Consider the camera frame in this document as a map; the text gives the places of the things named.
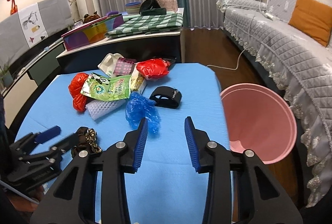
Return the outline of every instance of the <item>blue bowl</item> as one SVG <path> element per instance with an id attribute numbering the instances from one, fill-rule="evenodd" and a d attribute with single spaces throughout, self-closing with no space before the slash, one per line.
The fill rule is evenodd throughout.
<path id="1" fill-rule="evenodd" d="M 137 6 L 139 4 L 141 4 L 141 2 L 131 2 L 131 3 L 127 3 L 126 7 L 134 7 L 134 6 Z"/>

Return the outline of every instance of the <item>metal bolt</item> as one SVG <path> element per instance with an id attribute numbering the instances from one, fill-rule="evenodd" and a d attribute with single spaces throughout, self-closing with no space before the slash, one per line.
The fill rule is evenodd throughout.
<path id="1" fill-rule="evenodd" d="M 78 155 L 80 156 L 80 158 L 85 158 L 88 155 L 88 151 L 83 150 L 79 152 Z"/>
<path id="2" fill-rule="evenodd" d="M 251 150 L 247 150 L 247 151 L 245 152 L 245 154 L 246 154 L 246 156 L 249 157 L 249 158 L 252 158 L 252 157 L 255 155 L 255 153 L 254 153 L 253 151 L 251 151 Z"/>
<path id="3" fill-rule="evenodd" d="M 210 148 L 216 148 L 216 147 L 217 147 L 217 143 L 216 143 L 216 142 L 213 142 L 213 141 L 208 142 L 207 145 L 208 145 Z"/>
<path id="4" fill-rule="evenodd" d="M 121 148 L 126 146 L 126 143 L 125 142 L 117 142 L 117 144 L 115 146 L 116 146 L 116 148 L 121 149 Z"/>

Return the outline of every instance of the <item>checkered tablecloth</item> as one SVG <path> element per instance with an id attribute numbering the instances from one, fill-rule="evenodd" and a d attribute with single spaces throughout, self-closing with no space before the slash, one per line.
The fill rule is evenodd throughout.
<path id="1" fill-rule="evenodd" d="M 107 32 L 107 37 L 123 37 L 127 35 L 148 33 L 153 31 L 168 31 L 180 28 L 183 24 L 183 16 L 180 13 L 154 16 L 141 16 L 125 22 L 116 29 Z"/>

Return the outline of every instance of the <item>grey quilted sofa cover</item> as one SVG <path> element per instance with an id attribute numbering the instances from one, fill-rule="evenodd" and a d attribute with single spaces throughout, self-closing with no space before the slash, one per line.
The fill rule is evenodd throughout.
<path id="1" fill-rule="evenodd" d="M 332 38 L 327 48 L 288 25 L 296 0 L 218 0 L 224 29 L 269 72 L 301 119 L 313 178 L 307 207 L 332 184 Z M 269 12 L 273 19 L 261 12 Z"/>

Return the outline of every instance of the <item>brown figurine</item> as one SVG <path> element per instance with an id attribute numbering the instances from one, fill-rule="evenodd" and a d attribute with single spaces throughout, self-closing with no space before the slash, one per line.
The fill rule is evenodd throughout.
<path id="1" fill-rule="evenodd" d="M 92 22 L 96 19 L 100 19 L 100 16 L 97 14 L 97 11 L 93 13 L 93 15 L 85 14 L 83 23 L 86 24 L 88 22 Z"/>

